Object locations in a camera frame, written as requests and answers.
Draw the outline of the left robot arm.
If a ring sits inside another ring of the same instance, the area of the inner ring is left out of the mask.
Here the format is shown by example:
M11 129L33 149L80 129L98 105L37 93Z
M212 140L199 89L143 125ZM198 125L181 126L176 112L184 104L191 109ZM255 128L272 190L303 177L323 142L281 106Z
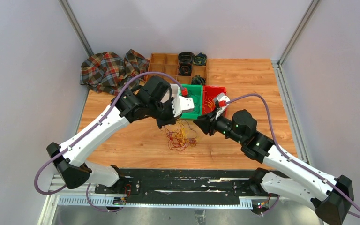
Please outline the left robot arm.
M134 121L154 118L158 128L162 128L174 125L184 111L177 98L169 96L167 101L162 102L166 93L173 93L169 82L165 80L167 77L175 81L172 76L162 72L145 72L136 75L130 83L146 75L151 78L143 86L130 89L129 83L126 83L104 111L78 134L61 144L53 142L47 146L50 160L38 170L34 178L34 187L39 193L55 193L42 191L38 186L41 172L51 163L64 181L64 185L57 189L58 192L65 188L75 189L85 183L105 185L114 194L124 190L125 181L120 178L119 170L114 166L90 163L87 161L89 155L109 137Z

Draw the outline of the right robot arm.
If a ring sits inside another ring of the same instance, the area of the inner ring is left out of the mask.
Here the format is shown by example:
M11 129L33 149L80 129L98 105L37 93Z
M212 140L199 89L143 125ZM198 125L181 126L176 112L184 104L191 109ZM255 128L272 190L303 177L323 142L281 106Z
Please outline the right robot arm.
M249 182L254 195L277 194L304 204L329 225L341 225L353 199L352 181L341 175L322 172L293 156L274 140L258 132L257 121L247 110L237 111L232 119L215 111L193 121L206 135L221 133L241 145L241 151L251 160L268 165L285 174L280 177L262 168Z

